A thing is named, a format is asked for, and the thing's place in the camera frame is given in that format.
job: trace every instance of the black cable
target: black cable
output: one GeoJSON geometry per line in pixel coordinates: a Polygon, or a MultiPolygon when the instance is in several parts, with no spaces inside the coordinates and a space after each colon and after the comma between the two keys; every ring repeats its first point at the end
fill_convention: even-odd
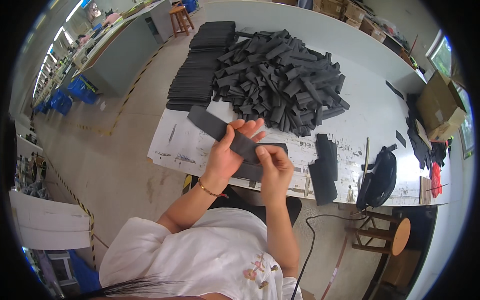
{"type": "Polygon", "coordinates": [[[310,225],[310,223],[308,222],[308,220],[310,219],[315,219],[315,218],[318,218],[318,217],[321,217],[321,216],[333,216],[335,218],[339,218],[339,219],[342,219],[342,220],[347,220],[347,221],[361,221],[361,220],[364,220],[367,218],[367,214],[366,214],[366,210],[364,210],[365,212],[365,216],[363,218],[360,218],[360,219],[350,219],[350,218],[344,218],[342,216],[336,216],[336,215],[329,215],[329,214],[323,214],[323,215],[317,215],[317,216],[310,216],[308,218],[305,219],[305,223],[307,223],[307,226],[310,228],[310,230],[312,231],[313,233],[313,238],[312,238],[312,245],[310,246],[310,251],[308,252],[308,255],[307,255],[307,259],[305,260],[305,262],[303,263],[303,267],[301,269],[301,272],[300,272],[300,275],[299,275],[299,279],[297,280],[297,284],[295,285],[295,289],[293,290],[293,295],[292,295],[292,298],[290,298],[290,300],[293,300],[295,298],[295,295],[297,294],[297,289],[299,287],[299,284],[300,284],[300,279],[303,275],[303,271],[305,271],[305,267],[307,266],[307,262],[308,262],[308,259],[310,258],[310,255],[312,254],[312,251],[313,251],[313,244],[315,243],[315,230],[313,230],[312,226],[310,225]]]}

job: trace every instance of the wooden stool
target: wooden stool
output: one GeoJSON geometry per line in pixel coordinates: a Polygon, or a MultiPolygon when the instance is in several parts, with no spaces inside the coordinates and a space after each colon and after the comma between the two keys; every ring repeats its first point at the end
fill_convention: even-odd
{"type": "Polygon", "coordinates": [[[363,222],[363,224],[359,228],[353,228],[353,227],[345,228],[346,232],[354,233],[355,237],[357,238],[358,244],[352,243],[352,248],[372,251],[372,252],[399,255],[405,248],[408,242],[408,238],[410,236],[410,220],[408,218],[396,218],[394,216],[374,213],[370,211],[367,211],[365,213],[368,216],[368,218],[365,222],[363,222]],[[375,224],[375,221],[373,218],[396,223],[397,227],[393,230],[379,229],[377,228],[377,225],[375,224]],[[367,230],[365,230],[363,229],[363,227],[368,223],[368,221],[372,221],[373,227],[370,227],[367,230]],[[362,244],[360,240],[360,235],[370,237],[370,239],[365,244],[362,244]],[[387,246],[387,247],[369,246],[368,244],[370,244],[370,242],[373,239],[390,241],[390,246],[387,246]]]}
{"type": "Polygon", "coordinates": [[[188,28],[191,27],[192,29],[195,29],[193,26],[192,21],[190,20],[190,16],[188,15],[187,9],[185,6],[183,6],[183,3],[181,0],[175,4],[169,14],[170,14],[170,21],[172,22],[172,28],[173,28],[173,35],[177,37],[177,29],[175,28],[175,23],[173,22],[173,15],[175,15],[175,18],[177,18],[177,22],[179,24],[180,31],[178,33],[185,32],[188,36],[190,33],[188,32],[188,28]],[[185,24],[185,20],[183,19],[183,15],[187,17],[188,25],[185,24]]]}

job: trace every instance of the beaded bracelet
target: beaded bracelet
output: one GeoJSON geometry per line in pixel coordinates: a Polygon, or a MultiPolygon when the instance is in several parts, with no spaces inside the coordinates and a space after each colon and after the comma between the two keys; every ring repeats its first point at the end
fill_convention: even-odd
{"type": "Polygon", "coordinates": [[[223,194],[223,193],[222,193],[222,194],[214,194],[214,193],[212,193],[211,191],[207,190],[207,189],[202,185],[202,182],[200,181],[200,178],[201,178],[201,177],[198,178],[198,185],[200,185],[200,187],[202,188],[202,190],[204,190],[205,192],[207,192],[207,193],[208,193],[209,195],[211,195],[211,196],[214,196],[214,197],[224,196],[225,198],[228,199],[228,195],[227,195],[227,194],[223,194]]]}

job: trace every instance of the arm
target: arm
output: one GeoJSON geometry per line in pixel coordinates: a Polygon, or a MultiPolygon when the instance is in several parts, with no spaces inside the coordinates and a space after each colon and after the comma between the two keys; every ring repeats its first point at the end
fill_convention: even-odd
{"type": "Polygon", "coordinates": [[[286,198],[293,165],[281,147],[259,146],[256,152],[264,168],[260,193],[266,208],[268,252],[280,265],[283,277],[297,277],[300,251],[286,198]]]}
{"type": "MultiPolygon", "coordinates": [[[[201,177],[202,185],[213,194],[220,194],[228,185],[230,177],[240,168],[243,158],[230,150],[236,129],[250,138],[262,125],[263,119],[257,121],[236,120],[227,125],[227,133],[220,142],[215,142],[205,173],[201,177]]],[[[252,137],[258,142],[265,137],[262,131],[252,137]]],[[[177,199],[162,214],[157,223],[165,226],[171,233],[177,233],[188,229],[200,219],[208,207],[215,201],[216,197],[204,191],[199,184],[196,184],[188,193],[177,199]]]]}

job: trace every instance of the pink fabric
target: pink fabric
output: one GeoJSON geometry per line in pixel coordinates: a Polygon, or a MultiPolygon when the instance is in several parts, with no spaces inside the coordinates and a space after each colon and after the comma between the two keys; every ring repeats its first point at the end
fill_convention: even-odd
{"type": "Polygon", "coordinates": [[[118,13],[114,12],[113,14],[111,14],[110,16],[108,16],[108,17],[105,19],[104,24],[105,24],[105,25],[112,24],[112,23],[115,22],[118,18],[120,18],[120,15],[119,15],[118,13]]]}
{"type": "Polygon", "coordinates": [[[84,37],[81,37],[81,38],[80,38],[80,41],[79,41],[79,42],[80,42],[80,46],[83,45],[83,44],[85,44],[89,39],[90,39],[90,36],[89,36],[89,35],[86,35],[86,36],[84,36],[84,37]]]}

